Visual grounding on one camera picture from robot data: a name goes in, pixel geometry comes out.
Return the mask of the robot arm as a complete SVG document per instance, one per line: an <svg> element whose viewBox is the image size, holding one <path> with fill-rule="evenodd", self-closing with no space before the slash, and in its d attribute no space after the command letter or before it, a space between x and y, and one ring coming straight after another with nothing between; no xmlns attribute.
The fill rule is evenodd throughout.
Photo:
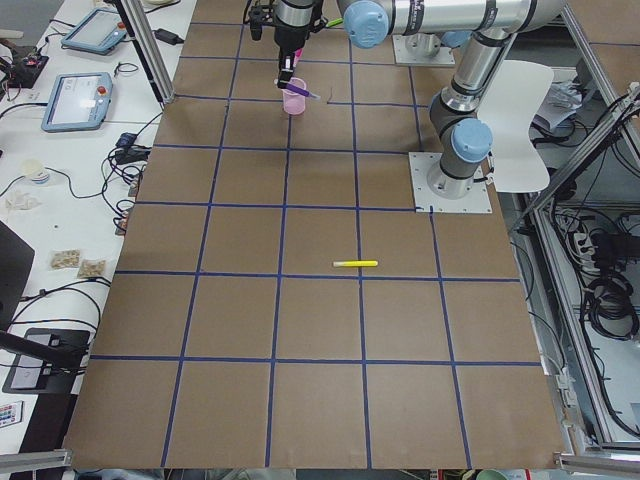
<svg viewBox="0 0 640 480"><path fill-rule="evenodd" d="M340 1L351 43L361 49L386 37L467 32L470 39L450 83L434 97L430 121L443 153L429 170L430 189L447 199L467 195L493 138L476 111L490 80L521 32L538 29L564 8L562 1Z"/></svg>

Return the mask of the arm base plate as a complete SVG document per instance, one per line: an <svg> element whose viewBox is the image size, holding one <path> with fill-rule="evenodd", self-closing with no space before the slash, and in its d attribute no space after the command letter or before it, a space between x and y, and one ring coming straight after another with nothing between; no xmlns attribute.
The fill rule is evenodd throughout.
<svg viewBox="0 0 640 480"><path fill-rule="evenodd" d="M414 209L419 213L491 214L488 187L480 166L472 178L457 180L441 170L441 153L410 152Z"/></svg>
<svg viewBox="0 0 640 480"><path fill-rule="evenodd" d="M455 59L450 47L444 46L433 34L418 33L412 36L394 35L395 62L405 66L453 68Z"/></svg>

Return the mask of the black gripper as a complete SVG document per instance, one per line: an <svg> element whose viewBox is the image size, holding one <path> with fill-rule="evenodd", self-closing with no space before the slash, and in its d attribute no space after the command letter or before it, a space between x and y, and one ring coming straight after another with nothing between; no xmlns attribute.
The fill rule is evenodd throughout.
<svg viewBox="0 0 640 480"><path fill-rule="evenodd" d="M322 16L322 1L281 0L274 3L274 40L280 47L276 86L285 89L295 72L295 51L306 40Z"/></svg>

